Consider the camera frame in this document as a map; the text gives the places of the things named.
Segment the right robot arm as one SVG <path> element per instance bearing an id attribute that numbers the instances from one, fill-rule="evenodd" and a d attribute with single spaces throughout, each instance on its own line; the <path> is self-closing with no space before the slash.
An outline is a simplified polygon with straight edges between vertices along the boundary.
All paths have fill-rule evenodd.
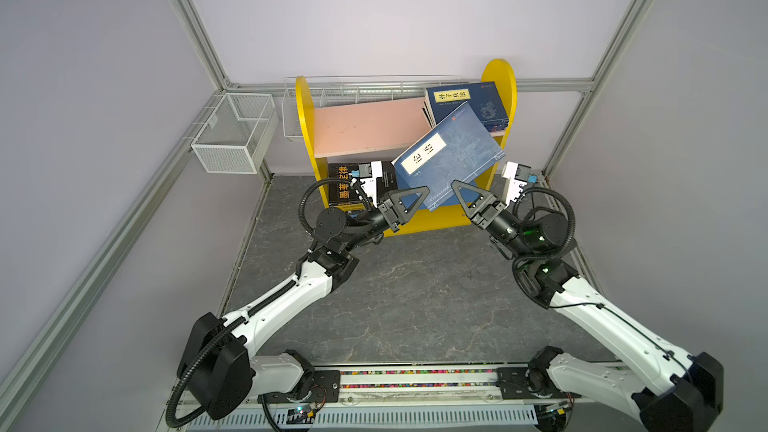
<path id="1" fill-rule="evenodd" d="M 707 431 L 723 411 L 724 367 L 706 352 L 692 355 L 634 320 L 599 293 L 564 255 L 576 244 L 575 212 L 560 193 L 560 210 L 534 207 L 519 216 L 487 190 L 455 180 L 467 218 L 486 231 L 512 263 L 526 297 L 580 326 L 625 366 L 614 371 L 547 346 L 529 361 L 522 384 L 540 398 L 576 394 L 638 420 L 648 431 Z"/>

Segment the black yellow title book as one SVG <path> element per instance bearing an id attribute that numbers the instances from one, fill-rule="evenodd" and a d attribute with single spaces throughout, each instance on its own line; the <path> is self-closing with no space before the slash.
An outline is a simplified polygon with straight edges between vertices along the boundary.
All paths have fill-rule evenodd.
<path id="1" fill-rule="evenodd" d="M 358 183 L 362 189 L 361 182 L 350 176 L 350 169 L 353 164 L 358 163 L 337 163 L 329 165 L 328 172 L 330 178 L 346 180 L 346 183 L 332 183 L 328 186 L 328 202 L 330 206 L 339 207 L 343 210 L 354 210 L 355 208 L 360 208 L 365 205 L 365 201 L 352 186 L 352 183 Z M 374 206 L 371 199 L 367 195 L 366 197 L 370 204 Z"/>

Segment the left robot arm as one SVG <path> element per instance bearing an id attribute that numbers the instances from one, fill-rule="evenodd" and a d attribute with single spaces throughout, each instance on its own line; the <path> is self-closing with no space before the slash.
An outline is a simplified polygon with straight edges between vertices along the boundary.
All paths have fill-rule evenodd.
<path id="1" fill-rule="evenodd" d="M 312 243 L 294 272 L 247 305 L 222 317 L 206 313 L 194 323 L 165 409 L 168 427 L 181 428 L 203 414 L 223 418 L 252 395 L 280 393 L 293 399 L 310 395 L 313 365 L 294 350 L 263 355 L 262 346 L 349 279 L 359 263 L 352 253 L 355 248 L 379 242 L 387 230 L 399 231 L 430 194 L 426 186 L 399 189 L 373 202 L 359 180 L 347 179 L 344 183 L 362 199 L 363 211 L 351 216 L 329 207 L 309 222 L 305 212 L 309 198 L 333 182 L 315 182 L 300 199 L 299 222 Z"/>

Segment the navy book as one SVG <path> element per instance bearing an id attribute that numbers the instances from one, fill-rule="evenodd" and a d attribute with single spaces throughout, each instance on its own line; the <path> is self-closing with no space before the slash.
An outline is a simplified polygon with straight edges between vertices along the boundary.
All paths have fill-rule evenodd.
<path id="1" fill-rule="evenodd" d="M 451 183 L 472 182 L 504 157 L 469 103 L 463 102 L 393 162 L 406 188 L 428 187 L 429 211 L 455 198 Z"/>
<path id="2" fill-rule="evenodd" d="M 493 82 L 428 88 L 423 110 L 430 126 L 435 127 L 464 103 L 472 108 L 488 132 L 501 133 L 508 127 L 509 117 Z"/>

